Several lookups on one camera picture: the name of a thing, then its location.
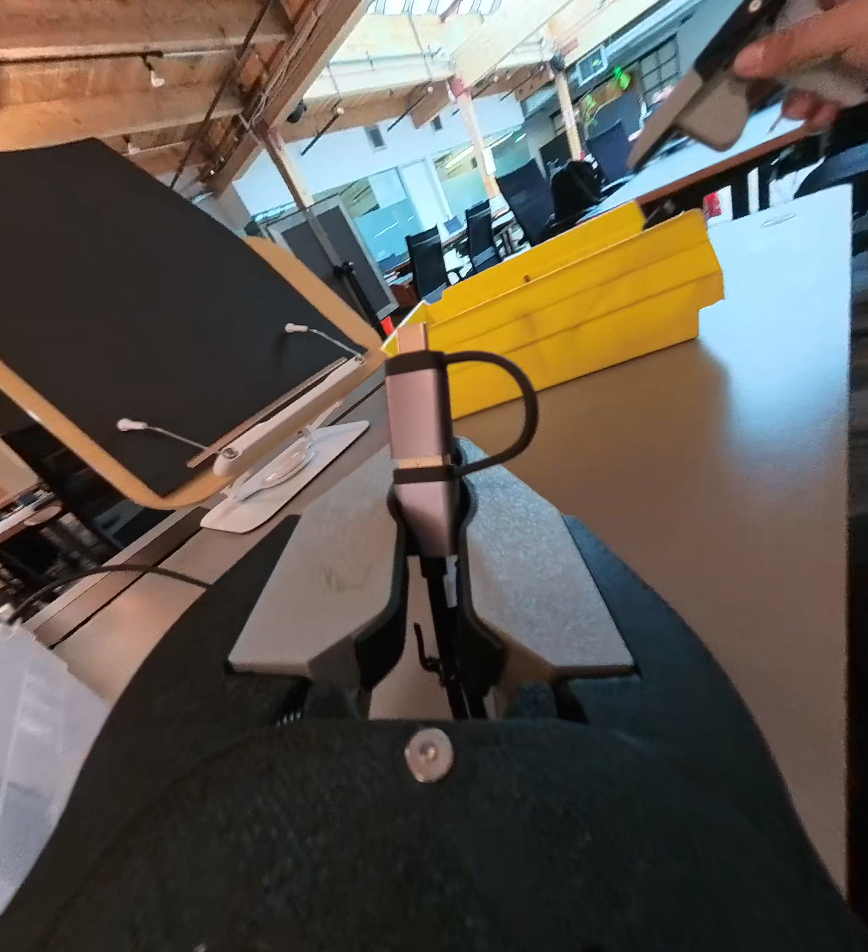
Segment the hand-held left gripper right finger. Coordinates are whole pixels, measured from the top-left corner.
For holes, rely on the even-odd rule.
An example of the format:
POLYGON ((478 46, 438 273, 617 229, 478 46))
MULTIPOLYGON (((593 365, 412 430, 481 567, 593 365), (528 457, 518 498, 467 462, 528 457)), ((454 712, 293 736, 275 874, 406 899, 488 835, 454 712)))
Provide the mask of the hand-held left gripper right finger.
POLYGON ((632 655, 559 509, 502 466, 463 478, 459 663, 472 691, 626 675, 632 655))

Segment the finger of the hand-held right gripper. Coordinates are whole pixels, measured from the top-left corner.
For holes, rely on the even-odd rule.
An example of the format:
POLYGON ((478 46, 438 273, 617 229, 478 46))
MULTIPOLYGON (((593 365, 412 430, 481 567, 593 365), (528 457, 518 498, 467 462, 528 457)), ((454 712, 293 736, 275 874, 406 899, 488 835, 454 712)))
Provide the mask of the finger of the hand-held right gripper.
POLYGON ((730 149, 748 122, 747 87, 731 66, 707 77, 690 68, 645 121, 630 149, 628 169, 640 171, 677 135, 719 152, 730 149))

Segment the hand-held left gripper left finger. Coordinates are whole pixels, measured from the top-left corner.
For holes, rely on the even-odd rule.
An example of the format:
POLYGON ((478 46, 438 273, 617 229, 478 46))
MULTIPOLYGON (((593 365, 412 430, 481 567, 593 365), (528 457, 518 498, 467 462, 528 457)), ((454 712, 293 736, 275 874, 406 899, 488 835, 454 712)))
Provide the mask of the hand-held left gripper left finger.
POLYGON ((371 692, 405 643, 407 542, 374 455, 299 518, 228 656, 239 673, 371 692))

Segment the grey usb hub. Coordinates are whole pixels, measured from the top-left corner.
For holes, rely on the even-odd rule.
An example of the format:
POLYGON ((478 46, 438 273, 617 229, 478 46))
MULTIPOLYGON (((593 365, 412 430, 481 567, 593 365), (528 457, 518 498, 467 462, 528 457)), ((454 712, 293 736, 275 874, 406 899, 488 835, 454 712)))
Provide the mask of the grey usb hub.
POLYGON ((530 445, 539 426, 538 396, 527 375, 503 356, 430 349, 426 324, 404 327, 396 338, 398 354, 384 365, 393 506, 426 581, 439 652, 437 658, 429 658, 417 632, 419 659, 425 670, 439 677, 455 720, 485 718, 484 699, 469 695, 464 687, 458 655, 463 626, 457 609, 448 603, 448 569, 460 550, 464 478, 505 464, 530 445), (517 384, 523 398, 519 436, 501 452, 471 463, 461 463, 455 452, 448 370, 460 363, 498 367, 517 384))

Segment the yellow plastic bin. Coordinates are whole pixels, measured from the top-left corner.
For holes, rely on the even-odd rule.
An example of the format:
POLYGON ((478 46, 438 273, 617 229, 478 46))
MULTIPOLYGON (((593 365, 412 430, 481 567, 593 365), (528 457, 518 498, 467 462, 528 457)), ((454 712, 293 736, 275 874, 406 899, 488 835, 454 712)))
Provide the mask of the yellow plastic bin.
POLYGON ((702 211, 647 228, 630 202, 419 303, 401 327, 426 324, 435 351, 499 354, 542 391, 697 339, 724 297, 702 211))

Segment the clear plastic bin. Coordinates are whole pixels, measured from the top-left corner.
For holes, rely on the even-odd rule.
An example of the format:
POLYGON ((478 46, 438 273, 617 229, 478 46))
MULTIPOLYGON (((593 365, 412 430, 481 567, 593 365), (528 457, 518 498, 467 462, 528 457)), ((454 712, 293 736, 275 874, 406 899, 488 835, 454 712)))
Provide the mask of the clear plastic bin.
POLYGON ((109 706, 0 609, 0 915, 57 827, 109 706))

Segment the black partition board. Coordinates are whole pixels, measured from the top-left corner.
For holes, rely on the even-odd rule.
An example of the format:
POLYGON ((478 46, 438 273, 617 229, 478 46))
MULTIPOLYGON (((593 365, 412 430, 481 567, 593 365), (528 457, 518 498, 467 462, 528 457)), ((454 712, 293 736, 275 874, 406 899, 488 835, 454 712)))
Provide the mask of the black partition board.
POLYGON ((271 223, 269 233, 385 336, 382 322, 397 302, 340 199, 325 199, 287 215, 271 223))

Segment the black panel with wooden rim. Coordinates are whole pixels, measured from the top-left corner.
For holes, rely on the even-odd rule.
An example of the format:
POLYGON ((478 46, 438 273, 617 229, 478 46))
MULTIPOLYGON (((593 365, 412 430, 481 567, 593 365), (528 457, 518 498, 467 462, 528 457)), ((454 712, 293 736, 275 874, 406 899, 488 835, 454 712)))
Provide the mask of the black panel with wooden rim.
POLYGON ((209 501, 383 362, 290 250, 95 139, 0 152, 0 391, 131 501, 209 501))

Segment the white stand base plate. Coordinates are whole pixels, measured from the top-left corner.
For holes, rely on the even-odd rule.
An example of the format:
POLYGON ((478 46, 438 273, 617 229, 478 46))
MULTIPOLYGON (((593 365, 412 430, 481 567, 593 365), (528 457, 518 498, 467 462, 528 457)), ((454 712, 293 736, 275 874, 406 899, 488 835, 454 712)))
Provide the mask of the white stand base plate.
POLYGON ((368 430, 368 422, 309 426, 260 470, 230 486, 200 528, 237 535, 260 529, 368 430))

